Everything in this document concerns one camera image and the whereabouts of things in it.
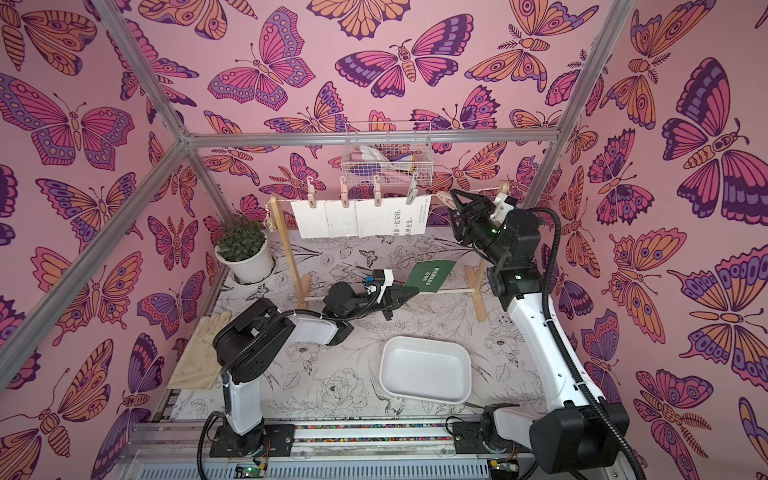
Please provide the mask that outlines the green postcard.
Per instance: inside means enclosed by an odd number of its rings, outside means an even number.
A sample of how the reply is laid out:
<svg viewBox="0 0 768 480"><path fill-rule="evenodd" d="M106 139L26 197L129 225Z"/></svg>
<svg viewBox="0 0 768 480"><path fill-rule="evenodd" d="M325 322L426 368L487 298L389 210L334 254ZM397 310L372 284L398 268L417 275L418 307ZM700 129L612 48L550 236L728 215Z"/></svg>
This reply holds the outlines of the green postcard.
<svg viewBox="0 0 768 480"><path fill-rule="evenodd" d="M419 292L436 293L452 273L456 262L453 260L430 260L418 262L411 269L404 285Z"/></svg>

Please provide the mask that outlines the white postcard with text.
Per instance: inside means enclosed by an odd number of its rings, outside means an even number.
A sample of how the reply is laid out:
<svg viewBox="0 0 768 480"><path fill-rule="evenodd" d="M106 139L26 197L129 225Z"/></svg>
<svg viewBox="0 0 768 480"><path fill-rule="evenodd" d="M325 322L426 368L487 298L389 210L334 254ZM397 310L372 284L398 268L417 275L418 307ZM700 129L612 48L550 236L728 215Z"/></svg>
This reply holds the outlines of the white postcard with text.
<svg viewBox="0 0 768 480"><path fill-rule="evenodd" d="M374 235L412 236L426 232L431 196L417 196L411 203L405 197L385 198L373 208Z"/></svg>

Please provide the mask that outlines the pink clothespin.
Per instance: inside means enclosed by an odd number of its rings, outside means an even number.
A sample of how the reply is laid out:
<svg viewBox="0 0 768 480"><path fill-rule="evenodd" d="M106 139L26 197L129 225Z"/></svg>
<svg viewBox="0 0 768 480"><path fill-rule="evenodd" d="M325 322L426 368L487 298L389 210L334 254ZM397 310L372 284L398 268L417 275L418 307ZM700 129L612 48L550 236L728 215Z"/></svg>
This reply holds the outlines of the pink clothespin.
<svg viewBox="0 0 768 480"><path fill-rule="evenodd" d="M373 192L374 192L374 206L380 207L382 204L382 188L380 182L380 176L375 175L373 178Z"/></svg>
<svg viewBox="0 0 768 480"><path fill-rule="evenodd" d="M439 191L435 194L435 197L442 202L448 209L456 210L456 204L451 196L451 194L447 191Z"/></svg>
<svg viewBox="0 0 768 480"><path fill-rule="evenodd" d="M340 183L340 201L343 208L349 207L349 192L348 192L348 185L347 185L347 179L345 176L341 176L339 178Z"/></svg>
<svg viewBox="0 0 768 480"><path fill-rule="evenodd" d="M317 207L316 189L314 186L314 179L311 176L308 176L306 179L306 189L308 205L311 209L315 209Z"/></svg>

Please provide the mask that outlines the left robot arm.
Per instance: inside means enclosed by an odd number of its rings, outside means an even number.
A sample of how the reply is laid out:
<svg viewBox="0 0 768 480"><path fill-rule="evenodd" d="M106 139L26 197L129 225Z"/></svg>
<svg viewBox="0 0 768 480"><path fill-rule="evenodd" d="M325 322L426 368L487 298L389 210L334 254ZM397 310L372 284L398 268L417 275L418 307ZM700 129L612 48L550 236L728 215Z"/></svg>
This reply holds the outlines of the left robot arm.
<svg viewBox="0 0 768 480"><path fill-rule="evenodd" d="M261 412L261 376L288 343L336 346L354 330L353 323L375 313L389 321L394 312L417 296L416 287L389 283L372 276L361 292L346 282L333 284L323 298L323 309L281 310L267 298L257 300L221 329L212 347L220 365L224 407L206 420L206 439L215 420L217 429L210 454L259 456L269 451Z"/></svg>

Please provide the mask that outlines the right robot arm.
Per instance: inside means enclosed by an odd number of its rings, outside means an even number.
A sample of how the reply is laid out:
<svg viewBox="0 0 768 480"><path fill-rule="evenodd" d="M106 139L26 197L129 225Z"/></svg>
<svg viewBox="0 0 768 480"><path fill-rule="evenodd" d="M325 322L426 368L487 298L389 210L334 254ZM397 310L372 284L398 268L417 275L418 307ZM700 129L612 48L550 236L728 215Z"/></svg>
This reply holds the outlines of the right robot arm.
<svg viewBox="0 0 768 480"><path fill-rule="evenodd" d="M629 417L589 377L554 311L552 264L539 269L534 257L541 242L540 217L549 208L518 207L515 198L453 189L450 222L455 239L489 267L493 295L522 334L542 382L546 411L534 416L517 407L488 408L484 414L493 440L528 449L547 474L582 478L588 469L613 466L625 458L634 478L646 474L625 434Z"/></svg>

